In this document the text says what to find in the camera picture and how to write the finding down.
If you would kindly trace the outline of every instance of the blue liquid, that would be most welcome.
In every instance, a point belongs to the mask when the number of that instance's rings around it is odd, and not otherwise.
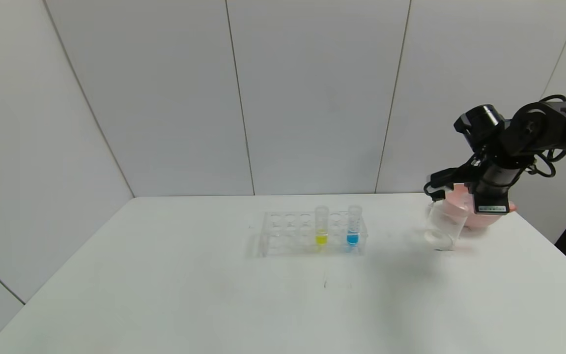
[[[355,245],[355,244],[357,244],[357,242],[359,242],[359,240],[360,240],[359,233],[353,233],[353,232],[349,231],[346,234],[346,242],[348,242],[348,244]]]

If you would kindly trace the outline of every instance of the white table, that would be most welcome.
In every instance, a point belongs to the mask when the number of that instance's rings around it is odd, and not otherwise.
[[[566,353],[566,257],[516,213],[425,251],[424,195],[131,200],[0,353]],[[364,207],[363,256],[257,258],[265,211]]]

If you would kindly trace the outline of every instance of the test tube rack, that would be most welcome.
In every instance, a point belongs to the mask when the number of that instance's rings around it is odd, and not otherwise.
[[[314,211],[268,212],[263,219],[259,239],[260,255],[362,255],[368,231],[360,220],[359,241],[346,241],[347,211],[331,211],[326,244],[317,244]]]

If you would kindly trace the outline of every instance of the test tube with blue liquid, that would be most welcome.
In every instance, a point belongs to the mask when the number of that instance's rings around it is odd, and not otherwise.
[[[346,242],[355,246],[360,240],[360,228],[362,225],[362,207],[348,207],[348,231],[346,231]]]

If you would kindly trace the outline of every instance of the test tube with yellow liquid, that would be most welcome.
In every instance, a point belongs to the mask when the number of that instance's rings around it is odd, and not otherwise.
[[[319,245],[326,244],[329,233],[329,208],[326,206],[317,206],[316,210],[316,243]]]

